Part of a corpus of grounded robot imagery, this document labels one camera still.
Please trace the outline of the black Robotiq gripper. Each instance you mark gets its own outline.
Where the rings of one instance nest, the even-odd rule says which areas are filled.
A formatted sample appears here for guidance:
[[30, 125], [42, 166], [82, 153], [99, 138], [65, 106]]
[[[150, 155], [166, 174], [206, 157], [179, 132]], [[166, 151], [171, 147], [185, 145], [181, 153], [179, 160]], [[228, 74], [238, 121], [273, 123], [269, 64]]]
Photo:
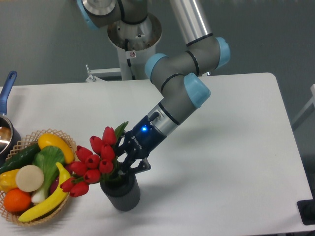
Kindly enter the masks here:
[[[151, 169], [147, 157], [164, 139], [166, 135], [161, 133], [151, 124], [148, 116], [144, 116], [132, 130], [123, 132], [114, 145], [116, 156], [121, 156], [125, 152], [127, 157], [120, 164], [119, 175], [137, 174]], [[139, 160], [136, 167], [132, 167], [134, 162]]]

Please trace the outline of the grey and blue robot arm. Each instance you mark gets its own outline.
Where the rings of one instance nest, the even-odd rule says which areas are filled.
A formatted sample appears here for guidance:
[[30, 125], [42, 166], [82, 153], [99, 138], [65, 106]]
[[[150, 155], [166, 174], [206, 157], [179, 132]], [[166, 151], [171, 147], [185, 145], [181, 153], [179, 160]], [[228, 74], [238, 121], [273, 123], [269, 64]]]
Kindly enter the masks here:
[[126, 154], [119, 174], [150, 169], [149, 153], [209, 98], [200, 76], [230, 59], [230, 48], [214, 37], [197, 0], [173, 0], [186, 51], [176, 57], [156, 53], [162, 29], [148, 12], [145, 0], [79, 0], [81, 14], [92, 29], [107, 27], [116, 47], [123, 80], [148, 79], [162, 100], [118, 143], [118, 155]]

